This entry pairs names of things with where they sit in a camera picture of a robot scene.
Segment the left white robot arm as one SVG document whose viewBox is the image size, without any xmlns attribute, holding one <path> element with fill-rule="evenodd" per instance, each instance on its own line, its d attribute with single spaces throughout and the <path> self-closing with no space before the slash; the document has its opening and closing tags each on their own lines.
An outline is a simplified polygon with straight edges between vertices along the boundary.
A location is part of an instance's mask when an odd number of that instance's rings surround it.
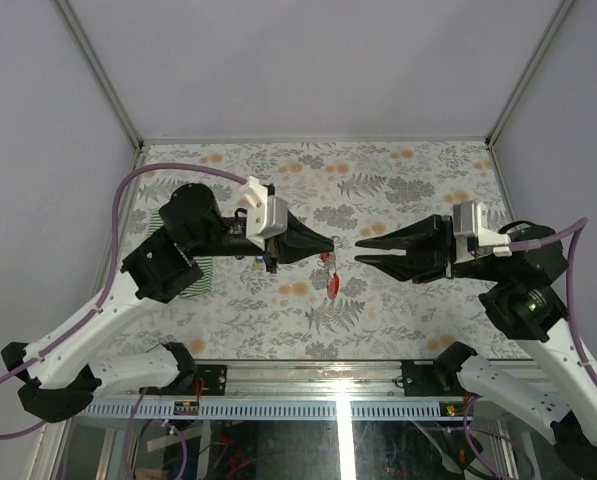
<svg viewBox="0 0 597 480">
<path fill-rule="evenodd" d="M 23 409 L 57 423 L 101 395 L 196 394 L 198 367 L 180 342 L 131 356 L 106 357 L 101 351 L 133 321 L 202 280 L 200 258 L 260 257 L 274 273 L 281 264 L 333 251 L 333 241 L 301 223 L 273 186 L 249 178 L 242 193 L 247 207 L 225 217 L 208 186 L 179 187 L 158 211 L 161 227 L 122 260 L 98 297 L 42 339 L 4 347 L 7 369 L 23 383 L 18 390 Z"/>
</svg>

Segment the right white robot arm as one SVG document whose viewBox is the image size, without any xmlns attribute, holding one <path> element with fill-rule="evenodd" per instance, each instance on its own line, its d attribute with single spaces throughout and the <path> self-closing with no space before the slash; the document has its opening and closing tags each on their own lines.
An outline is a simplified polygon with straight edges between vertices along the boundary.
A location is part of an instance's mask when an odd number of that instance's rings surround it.
<svg viewBox="0 0 597 480">
<path fill-rule="evenodd" d="M 571 301 L 562 301 L 552 287 L 572 274 L 573 253 L 563 249 L 563 238 L 576 239 L 584 224 L 556 232 L 513 222 L 491 230 L 476 213 L 432 215 L 357 241 L 376 252 L 356 259 L 400 282 L 491 282 L 478 297 L 488 319 L 532 358 L 555 393 L 537 390 L 459 341 L 434 360 L 436 387 L 494 402 L 539 433 L 572 472 L 597 479 L 597 369 L 576 330 Z"/>
</svg>

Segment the red handled metal key tool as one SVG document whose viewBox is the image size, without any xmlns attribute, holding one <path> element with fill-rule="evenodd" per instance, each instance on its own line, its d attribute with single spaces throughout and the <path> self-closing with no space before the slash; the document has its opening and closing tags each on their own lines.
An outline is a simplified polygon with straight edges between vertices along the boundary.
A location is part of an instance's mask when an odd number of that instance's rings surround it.
<svg viewBox="0 0 597 480">
<path fill-rule="evenodd" d="M 335 300 L 340 291 L 340 277 L 337 273 L 336 254 L 334 252 L 327 252 L 331 254 L 330 260 L 323 263 L 327 272 L 327 297 L 330 300 Z"/>
</svg>

